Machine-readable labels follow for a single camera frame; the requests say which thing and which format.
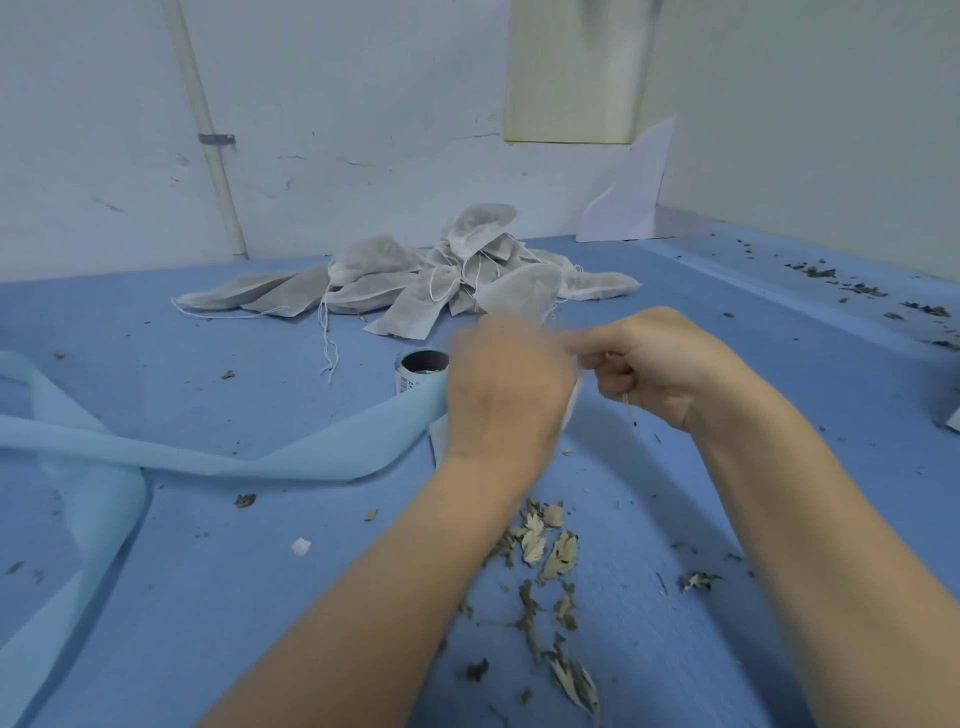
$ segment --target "forearm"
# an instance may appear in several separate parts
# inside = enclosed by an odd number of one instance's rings
[[[744,373],[690,433],[824,725],[939,726],[960,711],[960,610],[803,416]]]
[[[518,507],[495,493],[529,485],[489,482],[511,477],[491,463],[444,461],[201,726],[405,724],[450,617]]]

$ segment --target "small white square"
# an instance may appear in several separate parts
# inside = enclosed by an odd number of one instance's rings
[[[310,542],[306,539],[297,539],[290,545],[290,548],[292,548],[298,556],[302,556],[310,550]]]

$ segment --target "pile of bags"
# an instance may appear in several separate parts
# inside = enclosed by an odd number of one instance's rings
[[[504,313],[542,323],[557,299],[606,299],[638,289],[622,273],[586,273],[563,255],[528,249],[505,231],[515,217],[510,205],[471,205],[428,252],[376,235],[335,254],[329,264],[243,276],[174,303],[285,317],[317,306],[352,315],[389,306],[365,330],[422,340],[444,307],[452,316]]]

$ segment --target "light blue fabric strip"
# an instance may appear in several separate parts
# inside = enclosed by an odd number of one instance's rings
[[[34,450],[57,483],[82,558],[78,571],[0,649],[0,728],[12,728],[47,680],[64,644],[146,503],[140,468],[202,475],[347,480],[396,460],[446,411],[446,375],[430,377],[325,430],[245,462],[109,433],[24,356],[0,352],[0,376],[31,388],[34,419],[0,415],[0,448]]]

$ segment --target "person's left hand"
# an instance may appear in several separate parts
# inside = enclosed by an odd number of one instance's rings
[[[492,471],[521,497],[549,464],[576,375],[560,340],[505,316],[457,331],[450,351],[446,456]]]

